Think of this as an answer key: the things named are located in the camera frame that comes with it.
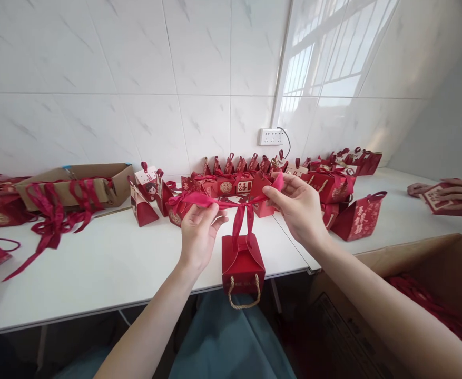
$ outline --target table leg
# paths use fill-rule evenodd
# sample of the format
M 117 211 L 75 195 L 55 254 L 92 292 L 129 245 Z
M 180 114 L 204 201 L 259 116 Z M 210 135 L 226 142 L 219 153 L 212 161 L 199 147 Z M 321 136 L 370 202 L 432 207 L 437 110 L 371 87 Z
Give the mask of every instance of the table leg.
M 274 303 L 277 306 L 278 314 L 282 314 L 282 305 L 280 304 L 280 297 L 278 296 L 277 284 L 274 278 L 270 280 L 271 287 L 273 288 Z

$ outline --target ribbon tail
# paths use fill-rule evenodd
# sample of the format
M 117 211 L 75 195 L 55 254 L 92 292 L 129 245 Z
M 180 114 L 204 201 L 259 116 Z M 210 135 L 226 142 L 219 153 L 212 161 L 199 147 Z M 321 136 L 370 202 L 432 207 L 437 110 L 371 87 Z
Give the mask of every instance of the ribbon tail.
M 52 248 L 52 249 L 57 249 L 58 244 L 61 240 L 61 235 L 59 233 L 53 234 L 53 235 L 43 235 L 41 237 L 40 243 L 38 244 L 36 248 L 36 252 L 31 255 L 22 265 L 17 268 L 15 271 L 13 271 L 10 275 L 8 275 L 5 279 L 2 280 L 2 282 L 6 282 L 10 280 L 12 277 L 17 276 L 19 273 L 21 273 L 23 270 L 25 270 L 32 262 L 38 258 L 41 253 L 47 248 Z

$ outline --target red fabric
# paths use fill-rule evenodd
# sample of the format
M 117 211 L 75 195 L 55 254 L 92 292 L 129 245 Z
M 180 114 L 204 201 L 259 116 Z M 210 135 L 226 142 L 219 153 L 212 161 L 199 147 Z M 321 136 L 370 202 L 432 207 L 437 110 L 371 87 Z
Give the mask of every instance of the red fabric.
M 390 285 L 419 304 L 434 317 L 439 319 L 462 341 L 462 317 L 437 301 L 422 285 L 407 273 L 385 278 Z
M 82 191 L 82 197 L 76 196 L 76 186 L 79 186 Z M 26 192 L 31 201 L 41 211 L 44 221 L 35 224 L 31 230 L 41 236 L 40 243 L 36 248 L 36 252 L 31 255 L 18 269 L 12 272 L 6 279 L 18 275 L 25 270 L 46 248 L 57 249 L 63 233 L 70 232 L 74 225 L 83 222 L 82 226 L 75 232 L 81 232 L 89 224 L 92 213 L 95 210 L 103 209 L 94 188 L 93 179 L 81 179 L 79 181 L 71 181 L 70 192 L 75 196 L 78 204 L 83 206 L 83 212 L 69 212 L 67 216 L 64 212 L 64 206 L 55 190 L 54 183 L 43 183 L 44 193 L 40 183 L 30 183 L 27 186 Z M 90 201 L 94 202 L 95 210 L 92 209 Z

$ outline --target marble tile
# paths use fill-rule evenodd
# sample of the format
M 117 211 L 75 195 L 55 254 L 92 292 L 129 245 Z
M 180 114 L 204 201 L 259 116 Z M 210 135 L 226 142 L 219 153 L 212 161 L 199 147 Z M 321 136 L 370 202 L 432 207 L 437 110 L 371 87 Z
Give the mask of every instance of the marble tile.
M 462 53 L 462 0 L 401 0 L 361 97 L 430 98 Z
M 289 0 L 231 2 L 231 95 L 274 96 Z
M 301 0 L 292 10 L 287 40 L 283 94 L 319 96 L 347 0 Z
M 0 173 L 35 175 L 85 161 L 52 95 L 0 94 Z
M 118 95 L 54 95 L 88 163 L 140 161 Z
M 175 95 L 122 95 L 142 161 L 165 175 L 189 172 L 178 98 Z
M 178 93 L 229 95 L 230 0 L 164 0 Z
M 398 1 L 352 0 L 348 4 L 320 96 L 359 94 Z
M 118 92 L 176 94 L 162 2 L 87 2 Z
M 345 147 L 382 151 L 387 161 L 425 106 L 423 100 L 321 97 L 304 155 Z
M 87 4 L 80 0 L 4 0 L 52 93 L 115 93 Z
M 289 157 L 304 159 L 304 147 L 317 110 L 317 97 L 284 97 L 280 107 L 278 126 L 287 130 L 291 151 Z M 287 153 L 287 146 L 282 146 Z
M 179 101 L 190 172 L 203 171 L 205 156 L 225 161 L 230 153 L 230 97 L 179 96 Z
M 271 127 L 273 96 L 231 97 L 231 151 L 237 164 L 240 155 L 247 162 L 257 153 L 275 157 L 280 149 L 287 152 L 288 145 L 259 146 L 260 129 Z
M 44 92 L 46 83 L 0 3 L 0 92 Z

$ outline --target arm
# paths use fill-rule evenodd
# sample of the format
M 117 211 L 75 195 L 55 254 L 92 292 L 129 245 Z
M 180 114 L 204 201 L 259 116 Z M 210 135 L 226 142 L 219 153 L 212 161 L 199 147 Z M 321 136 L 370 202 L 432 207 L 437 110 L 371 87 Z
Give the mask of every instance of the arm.
M 193 205 L 182 222 L 182 252 L 173 272 L 115 345 L 96 379 L 152 377 L 190 291 L 211 258 L 225 211 Z
M 319 196 L 285 174 L 283 193 L 264 193 L 281 209 L 293 237 L 320 263 L 398 359 L 418 377 L 462 377 L 462 341 L 413 300 L 332 241 Z M 437 335 L 436 341 L 431 336 Z

